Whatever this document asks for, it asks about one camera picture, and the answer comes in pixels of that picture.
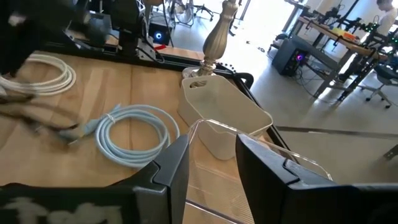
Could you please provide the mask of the computer tower purple light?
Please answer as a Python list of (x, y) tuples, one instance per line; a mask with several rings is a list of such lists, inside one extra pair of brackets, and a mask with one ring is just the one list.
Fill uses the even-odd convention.
[(308, 52), (292, 40), (285, 40), (279, 47), (272, 66), (282, 76), (293, 77)]

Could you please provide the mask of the wooden workbench black legs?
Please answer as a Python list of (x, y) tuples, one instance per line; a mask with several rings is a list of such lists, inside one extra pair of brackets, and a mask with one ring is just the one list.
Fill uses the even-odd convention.
[[(303, 25), (306, 25), (305, 27), (306, 29), (311, 27), (316, 29), (320, 33), (317, 39), (314, 41), (313, 43), (314, 45), (317, 45), (319, 41), (322, 39), (322, 37), (326, 35), (332, 40), (334, 40), (336, 44), (342, 44), (348, 49), (348, 51), (338, 62), (336, 68), (331, 69), (329, 75), (320, 76), (323, 79), (323, 83), (313, 94), (313, 97), (316, 99), (319, 99), (320, 95), (327, 88), (331, 88), (343, 91), (341, 96), (337, 99), (337, 102), (343, 101), (345, 98), (349, 96), (350, 93), (352, 93), (357, 87), (359, 87), (359, 84), (364, 80), (366, 75), (376, 66), (378, 62), (388, 59), (387, 55), (380, 53), (379, 50), (366, 49), (358, 45), (356, 42), (352, 42), (341, 35), (337, 35), (335, 32), (327, 28), (326, 25), (319, 24), (318, 22), (310, 20), (307, 17), (299, 17), (295, 22), (290, 34), (297, 35), (300, 32)], [(361, 69), (360, 72), (358, 73), (358, 76), (353, 80), (353, 82), (348, 87), (343, 87), (337, 83), (334, 85), (330, 85), (331, 82), (337, 82), (338, 72), (343, 68), (343, 66), (347, 63), (347, 61), (353, 54), (356, 54), (359, 57), (359, 62), (357, 64), (354, 64), (353, 62), (351, 63), (351, 66), (355, 67), (355, 69), (359, 68)]]

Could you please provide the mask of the silver table lamp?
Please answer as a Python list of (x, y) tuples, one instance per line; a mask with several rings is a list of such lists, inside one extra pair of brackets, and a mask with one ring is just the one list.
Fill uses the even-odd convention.
[(182, 72), (183, 78), (193, 78), (213, 75), (219, 60), (226, 50), (229, 27), (234, 15), (238, 10), (236, 0), (224, 0), (222, 12), (213, 30), (203, 44), (204, 58), (200, 62), (200, 67), (187, 67)]

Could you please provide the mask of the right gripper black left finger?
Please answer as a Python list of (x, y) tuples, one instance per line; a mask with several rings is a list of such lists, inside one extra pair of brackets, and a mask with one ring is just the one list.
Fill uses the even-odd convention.
[(182, 224), (189, 179), (188, 135), (177, 138), (153, 161), (120, 181), (123, 224)]

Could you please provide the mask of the clear plastic bin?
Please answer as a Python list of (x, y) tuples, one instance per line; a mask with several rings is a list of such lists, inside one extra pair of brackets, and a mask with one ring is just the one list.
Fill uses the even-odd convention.
[(239, 133), (213, 119), (199, 119), (190, 126), (190, 208), (185, 223), (254, 224), (235, 157)]

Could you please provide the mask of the office chair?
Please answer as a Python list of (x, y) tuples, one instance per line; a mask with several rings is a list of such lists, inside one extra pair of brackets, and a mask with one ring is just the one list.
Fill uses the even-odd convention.
[(390, 101), (389, 98), (382, 92), (382, 88), (384, 86), (398, 87), (398, 73), (390, 67), (384, 65), (377, 65), (374, 67), (374, 71), (376, 73), (377, 80), (381, 83), (381, 86), (374, 88), (367, 85), (359, 85), (360, 90), (367, 90), (372, 93), (366, 98), (366, 101), (370, 101), (376, 95), (380, 96), (381, 100), (387, 103), (385, 109), (389, 109), (393, 105), (393, 102)]

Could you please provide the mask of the computer tower blue light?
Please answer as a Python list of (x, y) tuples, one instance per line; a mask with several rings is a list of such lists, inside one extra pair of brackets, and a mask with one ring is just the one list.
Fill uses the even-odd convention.
[(172, 28), (165, 24), (151, 22), (149, 24), (149, 35), (153, 38), (153, 42), (156, 44), (169, 45), (170, 35)]

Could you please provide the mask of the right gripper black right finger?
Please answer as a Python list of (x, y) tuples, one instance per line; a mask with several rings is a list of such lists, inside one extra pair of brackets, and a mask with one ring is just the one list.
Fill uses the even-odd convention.
[(239, 176), (255, 224), (347, 224), (346, 192), (326, 177), (236, 136)]

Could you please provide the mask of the person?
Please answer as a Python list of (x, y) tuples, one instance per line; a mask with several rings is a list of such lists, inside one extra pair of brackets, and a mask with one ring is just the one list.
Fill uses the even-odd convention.
[(383, 36), (387, 36), (398, 17), (398, 8), (393, 6), (392, 0), (377, 0), (376, 4), (380, 11), (385, 12), (377, 28), (377, 32)]

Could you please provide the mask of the beige plastic bin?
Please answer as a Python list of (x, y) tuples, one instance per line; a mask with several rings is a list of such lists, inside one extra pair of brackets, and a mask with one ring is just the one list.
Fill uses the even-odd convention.
[(219, 75), (185, 78), (181, 83), (178, 114), (214, 157), (227, 161), (235, 156), (235, 128), (262, 135), (273, 124), (272, 116)]

